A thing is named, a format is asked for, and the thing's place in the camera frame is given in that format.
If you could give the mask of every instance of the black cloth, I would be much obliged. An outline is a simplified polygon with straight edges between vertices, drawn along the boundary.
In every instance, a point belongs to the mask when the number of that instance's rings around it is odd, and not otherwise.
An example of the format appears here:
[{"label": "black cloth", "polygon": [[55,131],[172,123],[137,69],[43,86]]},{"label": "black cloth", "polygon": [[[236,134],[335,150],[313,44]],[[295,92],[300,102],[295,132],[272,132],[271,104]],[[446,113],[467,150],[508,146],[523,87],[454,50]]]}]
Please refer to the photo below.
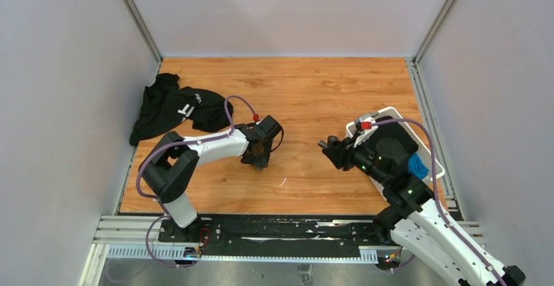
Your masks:
[{"label": "black cloth", "polygon": [[[384,116],[382,118],[375,119],[375,121],[384,121],[386,119],[393,118],[391,116]],[[371,134],[371,136],[369,136],[369,139],[363,142],[362,145],[369,150],[375,152],[377,150],[377,143],[384,138],[394,138],[398,140],[398,142],[400,142],[400,144],[404,148],[404,151],[409,156],[412,156],[415,152],[417,152],[417,149],[419,149],[417,142],[412,139],[410,134],[408,134],[399,123],[379,126],[375,133]]]},{"label": "black cloth", "polygon": [[[186,119],[193,120],[194,129],[209,133],[229,126],[225,98],[205,89],[179,89],[178,80],[176,74],[158,74],[152,86],[144,87],[140,114],[129,139],[132,146],[170,131]],[[233,105],[227,106],[233,115]]]}]

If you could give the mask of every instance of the wooden floor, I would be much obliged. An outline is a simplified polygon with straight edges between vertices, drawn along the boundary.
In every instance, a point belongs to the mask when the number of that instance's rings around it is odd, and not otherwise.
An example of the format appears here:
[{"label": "wooden floor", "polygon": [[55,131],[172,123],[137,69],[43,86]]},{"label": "wooden floor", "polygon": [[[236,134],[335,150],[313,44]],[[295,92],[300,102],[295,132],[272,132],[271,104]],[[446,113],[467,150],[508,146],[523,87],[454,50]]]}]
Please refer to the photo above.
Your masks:
[{"label": "wooden floor", "polygon": [[[401,58],[164,59],[160,72],[178,74],[181,87],[240,95],[261,118],[270,114],[285,129],[284,141],[265,170],[227,158],[195,171],[187,194],[202,213],[376,214],[388,204],[373,184],[356,169],[335,169],[318,141],[344,137],[348,122],[386,106],[421,121]],[[232,103],[235,123],[252,121],[242,102]],[[185,121],[175,131],[205,135],[191,126],[192,121]],[[161,211],[135,190],[138,167],[159,138],[138,145],[121,212]],[[151,193],[144,181],[142,189]]]}]

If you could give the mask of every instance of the cable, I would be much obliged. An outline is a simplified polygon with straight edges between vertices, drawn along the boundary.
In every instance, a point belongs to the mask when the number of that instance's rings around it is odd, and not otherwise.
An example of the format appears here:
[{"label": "cable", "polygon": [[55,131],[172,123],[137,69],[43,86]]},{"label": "cable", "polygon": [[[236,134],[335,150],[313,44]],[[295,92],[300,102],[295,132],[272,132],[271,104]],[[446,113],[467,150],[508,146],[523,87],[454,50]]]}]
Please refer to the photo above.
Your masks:
[{"label": "cable", "polygon": [[148,230],[146,231],[146,250],[148,251],[148,254],[152,258],[152,260],[154,260],[158,264],[161,264],[161,265],[166,266],[168,268],[189,268],[189,267],[193,266],[194,264],[196,264],[196,261],[192,264],[169,264],[167,262],[163,262],[162,260],[158,259],[154,255],[154,253],[150,249],[150,244],[148,243],[148,240],[149,240],[149,237],[150,237],[150,232],[152,232],[152,229],[153,229],[154,225],[157,222],[161,221],[162,219],[170,219],[170,217],[168,215],[162,215],[162,216],[158,217],[156,220],[154,220],[154,222],[152,224],[150,224],[150,227],[148,227]]},{"label": "cable", "polygon": [[246,104],[248,106],[248,108],[252,111],[252,114],[254,115],[254,117],[253,117],[254,121],[258,121],[258,119],[259,119],[259,116],[258,116],[258,114],[256,114],[256,111],[254,110],[252,105],[250,105],[250,103],[248,103],[248,101],[245,100],[243,97],[238,96],[238,95],[228,96],[227,98],[225,98],[223,108],[225,109],[225,114],[227,115],[227,119],[229,119],[229,124],[231,125],[231,131],[229,132],[229,135],[232,134],[233,131],[235,131],[235,123],[233,123],[233,118],[231,117],[231,113],[229,113],[229,107],[227,106],[227,103],[229,102],[229,99],[232,99],[232,98],[239,99],[242,102],[244,102],[244,104]]},{"label": "cable", "polygon": [[415,259],[416,259],[416,255],[412,255],[406,262],[400,264],[398,268],[394,269],[394,271],[402,270],[403,268],[407,267],[410,263],[412,263],[412,261]]},{"label": "cable", "polygon": [[143,268],[141,268],[137,273],[134,273],[131,275],[131,277],[125,278],[125,279],[115,279],[112,277],[112,274],[110,274],[110,268],[112,265],[110,263],[114,262],[112,259],[108,260],[106,262],[106,268],[104,269],[104,276],[107,280],[109,280],[110,283],[119,284],[119,283],[126,283],[128,281],[131,281],[132,279],[136,278],[137,276],[141,275],[147,267],[150,266],[150,262],[147,263]]},{"label": "cable", "polygon": [[[429,149],[431,150],[431,162],[432,162],[431,163],[431,180],[432,180],[432,184],[433,184],[434,203],[436,204],[436,208],[438,210],[438,213],[439,213],[440,217],[442,218],[442,220],[444,221],[444,223],[446,225],[450,225],[450,220],[446,217],[446,214],[444,214],[444,212],[442,211],[442,207],[440,206],[440,199],[438,197],[438,186],[437,186],[437,180],[436,180],[436,163],[435,163],[436,162],[436,157],[435,157],[435,153],[434,153],[434,146],[433,146],[433,143],[432,143],[432,140],[431,140],[431,135],[429,134],[429,132],[427,131],[425,126],[423,126],[420,122],[414,121],[413,119],[409,119],[409,118],[387,119],[387,120],[384,120],[384,121],[378,121],[378,122],[373,123],[371,125],[372,126],[380,126],[380,125],[386,125],[386,124],[390,124],[390,123],[399,123],[401,121],[417,125],[419,128],[421,128],[423,130],[423,132],[425,133],[425,136],[427,137],[427,140],[429,141]],[[488,267],[492,266],[492,264],[487,260],[487,258],[485,258],[485,256],[482,255],[477,250],[477,248],[475,248],[475,246],[473,246],[471,244],[471,242],[469,242],[469,240],[467,240],[455,227],[449,226],[449,228],[456,234],[456,236],[458,236],[458,238],[460,238],[460,240],[462,240],[469,247],[469,249],[471,249],[475,253],[475,255],[477,255],[477,257],[479,257],[481,262],[483,262],[485,264],[485,267],[488,268]],[[408,265],[412,260],[413,259],[410,258],[410,260],[406,261],[406,263],[404,263],[403,266]],[[507,286],[506,282],[502,279],[502,276],[500,276],[500,274],[497,272],[497,270],[495,268],[492,269],[491,272],[498,279],[498,281],[500,282],[500,284],[502,286]]]},{"label": "cable", "polygon": [[283,127],[281,127],[281,140],[279,140],[279,144],[277,144],[277,146],[276,146],[275,148],[271,149],[271,150],[269,151],[269,153],[271,153],[271,152],[277,150],[277,148],[279,148],[279,146],[281,146],[281,142],[283,142],[284,136],[285,136],[285,129],[283,129]]},{"label": "cable", "polygon": [[202,246],[202,250],[204,250],[204,248],[208,245],[208,242],[210,241],[210,230],[209,229],[201,229],[201,230],[205,230],[208,233],[206,235],[206,242]]},{"label": "cable", "polygon": [[200,230],[198,231],[198,233],[200,234],[200,241],[198,242],[198,250],[200,250],[200,244],[204,242],[204,233],[201,232]]}]

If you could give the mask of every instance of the blue cloth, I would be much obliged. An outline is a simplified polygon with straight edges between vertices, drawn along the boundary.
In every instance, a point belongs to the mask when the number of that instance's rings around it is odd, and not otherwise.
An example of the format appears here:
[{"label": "blue cloth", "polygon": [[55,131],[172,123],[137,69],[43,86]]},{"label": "blue cloth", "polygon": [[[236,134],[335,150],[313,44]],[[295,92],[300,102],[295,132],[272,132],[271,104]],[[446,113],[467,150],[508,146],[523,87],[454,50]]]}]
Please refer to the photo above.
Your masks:
[{"label": "blue cloth", "polygon": [[414,155],[412,155],[412,157],[408,160],[408,171],[420,180],[425,178],[427,173],[429,173],[429,169],[425,167],[423,162],[421,162],[421,159],[417,153],[414,153]]}]

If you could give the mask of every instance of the metal frame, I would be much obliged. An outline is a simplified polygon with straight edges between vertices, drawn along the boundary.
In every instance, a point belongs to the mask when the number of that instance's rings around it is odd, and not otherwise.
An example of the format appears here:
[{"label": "metal frame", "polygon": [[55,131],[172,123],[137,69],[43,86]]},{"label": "metal frame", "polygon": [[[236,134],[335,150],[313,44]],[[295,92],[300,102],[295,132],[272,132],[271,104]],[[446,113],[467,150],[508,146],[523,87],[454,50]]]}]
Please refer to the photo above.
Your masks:
[{"label": "metal frame", "polygon": [[[157,62],[157,69],[154,77],[152,78],[154,82],[155,77],[159,74],[159,69],[161,68],[161,61]],[[125,174],[125,178],[122,180],[122,187],[120,191],[120,196],[118,197],[117,204],[114,205],[114,209],[112,210],[112,214],[116,215],[118,211],[120,210],[121,203],[123,200],[123,196],[125,195],[125,188],[127,188],[127,184],[129,183],[129,175],[131,174],[131,169],[133,168],[133,163],[135,162],[135,155],[137,154],[137,147],[135,146],[133,148],[133,152],[131,153],[131,158],[129,158],[129,167],[127,167],[127,174]]]},{"label": "metal frame", "polygon": [[152,56],[154,56],[155,60],[158,62],[158,64],[160,64],[161,61],[163,60],[163,57],[159,53],[159,49],[157,48],[154,42],[154,38],[152,38],[152,35],[148,31],[148,28],[146,27],[146,24],[144,23],[142,16],[140,16],[139,10],[135,2],[133,0],[122,0],[122,1],[127,7],[127,10],[129,11],[133,21],[135,22],[135,25],[137,25],[137,29],[140,32],[140,35],[142,35],[142,38],[144,39],[144,42],[148,46],[148,49],[150,49]]},{"label": "metal frame", "polygon": [[444,2],[444,5],[440,9],[440,12],[436,16],[433,24],[431,25],[431,28],[429,29],[429,32],[427,32],[427,36],[425,36],[425,39],[423,39],[423,42],[421,43],[421,46],[417,50],[417,53],[414,57],[414,64],[419,64],[421,62],[421,59],[423,59],[423,56],[429,49],[429,46],[431,45],[431,42],[435,38],[437,32],[440,30],[442,23],[444,20],[448,17],[448,14],[450,13],[450,10],[452,9],[452,6],[456,3],[456,0],[446,0]]},{"label": "metal frame", "polygon": [[[123,2],[125,3],[145,43],[147,44],[152,55],[154,56],[154,58],[158,62],[158,65],[160,66],[163,60],[163,57],[161,56],[150,32],[148,31],[148,28],[146,27],[144,20],[140,16],[137,6],[133,2],[133,0],[123,0]],[[423,116],[423,121],[425,123],[425,126],[427,126],[427,128],[430,130],[432,138],[434,139],[434,141],[436,141],[437,156],[439,161],[444,164],[445,168],[449,166],[449,161],[441,148],[444,140],[442,138],[442,135],[440,134],[440,131],[436,126],[436,120],[432,112],[432,107],[429,105],[429,102],[427,99],[428,92],[426,90],[425,83],[423,81],[424,77],[422,76],[419,70],[419,63],[423,59],[427,50],[429,49],[429,46],[432,44],[437,32],[439,32],[445,19],[448,17],[449,12],[452,9],[452,6],[454,5],[455,2],[456,0],[446,0],[443,7],[441,8],[441,11],[438,13],[433,25],[429,29],[429,32],[427,33],[425,39],[421,43],[421,46],[419,47],[417,54],[413,58],[408,58],[408,57],[406,58],[406,66],[408,68],[408,72],[410,73],[410,80],[412,81],[412,85],[414,87],[415,95],[417,97],[417,103],[419,105],[419,109]],[[461,216],[463,217],[463,211],[461,210],[461,207],[458,205],[455,198],[456,191],[455,191],[454,183],[452,182],[451,176],[448,174],[448,169],[446,169],[446,175],[442,178],[442,183],[446,192],[448,210],[450,212],[459,211],[461,213]],[[91,285],[98,284],[101,278],[101,273],[102,273],[102,269],[106,261],[106,258],[108,257],[108,255],[110,255],[111,257],[110,249],[113,250],[114,248],[119,248],[120,252],[121,250],[123,251],[127,250],[127,252],[131,252],[131,249],[134,250],[139,248],[137,246],[141,246],[141,245],[143,246],[146,231],[155,218],[156,216],[103,215],[101,217],[99,226],[97,228],[95,237],[93,239],[92,246],[86,261],[86,265],[83,269],[82,277],[80,279],[79,285],[91,286]],[[481,234],[481,229],[476,222],[460,221],[458,222],[458,224],[460,224],[460,226],[462,226],[462,228],[469,235],[471,235],[471,237],[473,237],[473,239],[475,239],[475,241],[477,241],[479,245],[484,247],[485,241]],[[159,225],[156,225],[152,231],[152,237],[156,237],[158,233],[159,233]],[[167,248],[167,247],[173,247],[175,245],[183,246],[186,244],[170,244],[170,243],[156,242],[156,245],[159,247]],[[365,254],[367,253],[365,251],[367,249],[383,251],[383,250],[390,250],[391,247],[369,246],[369,247],[363,247],[361,249],[364,249],[363,253]],[[140,259],[142,256],[143,256],[142,253],[140,253],[140,256],[137,255],[138,259]],[[241,259],[239,258],[241,257],[237,257],[237,259],[234,259],[233,257],[229,257],[227,260],[228,261],[249,260],[249,259],[245,259],[244,257],[242,257]],[[298,259],[278,259],[278,260],[283,262],[287,262],[287,261],[295,262]]]}]

